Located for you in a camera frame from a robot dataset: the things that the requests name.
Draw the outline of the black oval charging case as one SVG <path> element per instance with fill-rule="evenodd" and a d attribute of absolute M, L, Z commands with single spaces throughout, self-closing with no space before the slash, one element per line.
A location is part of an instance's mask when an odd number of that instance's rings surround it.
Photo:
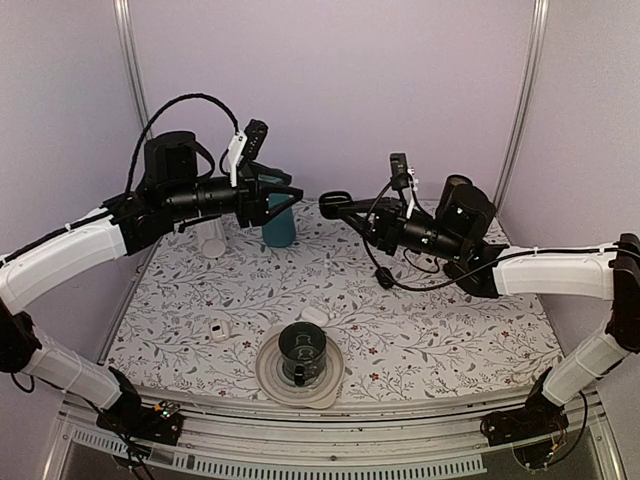
<path fill-rule="evenodd" d="M 330 191 L 322 194 L 318 199 L 319 209 L 323 216 L 335 216 L 337 212 L 346 206 L 351 205 L 353 199 L 346 191 Z"/>

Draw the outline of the small black earbud case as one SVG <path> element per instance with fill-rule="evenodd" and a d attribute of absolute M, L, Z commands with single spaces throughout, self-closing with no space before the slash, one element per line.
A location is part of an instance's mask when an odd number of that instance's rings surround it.
<path fill-rule="evenodd" d="M 375 277 L 379 285 L 385 290 L 391 289 L 395 286 L 395 279 L 387 267 L 377 268 Z"/>

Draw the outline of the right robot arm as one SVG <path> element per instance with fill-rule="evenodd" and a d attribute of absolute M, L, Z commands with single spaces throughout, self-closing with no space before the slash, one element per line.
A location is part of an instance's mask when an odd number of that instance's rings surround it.
<path fill-rule="evenodd" d="M 521 248 L 490 244 L 484 236 L 495 206 L 470 179 L 447 178 L 436 212 L 388 198 L 355 201 L 343 191 L 322 195 L 321 214 L 340 219 L 367 250 L 394 255 L 400 247 L 445 262 L 450 283 L 479 298 L 520 293 L 589 296 L 612 303 L 604 324 L 534 384 L 517 427 L 537 436 L 582 388 L 639 350 L 639 239 L 583 248 Z"/>

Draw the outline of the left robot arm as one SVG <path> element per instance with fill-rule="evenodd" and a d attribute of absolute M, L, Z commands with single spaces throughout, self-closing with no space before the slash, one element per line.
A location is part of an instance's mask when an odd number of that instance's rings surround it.
<path fill-rule="evenodd" d="M 252 123 L 226 150 L 229 173 L 201 174 L 215 161 L 189 131 L 144 145 L 144 175 L 131 193 L 105 201 L 82 219 L 1 258 L 1 370 L 40 379 L 91 402 L 128 434 L 148 426 L 135 387 L 38 332 L 26 308 L 34 300 L 106 262 L 131 256 L 161 237 L 232 214 L 240 227 L 270 223 L 303 197 L 290 175 L 257 163 L 266 127 Z"/>

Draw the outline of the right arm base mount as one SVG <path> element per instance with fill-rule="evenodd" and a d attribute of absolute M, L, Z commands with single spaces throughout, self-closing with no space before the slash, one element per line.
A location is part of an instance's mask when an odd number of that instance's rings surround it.
<path fill-rule="evenodd" d="M 485 415 L 479 429 L 490 446 L 497 446 L 560 432 L 568 426 L 569 421 L 562 408 L 523 406 Z"/>

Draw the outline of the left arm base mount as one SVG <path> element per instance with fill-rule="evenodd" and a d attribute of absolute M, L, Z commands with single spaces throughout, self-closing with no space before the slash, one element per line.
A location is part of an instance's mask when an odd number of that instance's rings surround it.
<path fill-rule="evenodd" d="M 96 425 L 123 437 L 176 446 L 184 421 L 182 414 L 165 414 L 163 408 L 122 403 L 100 410 Z"/>

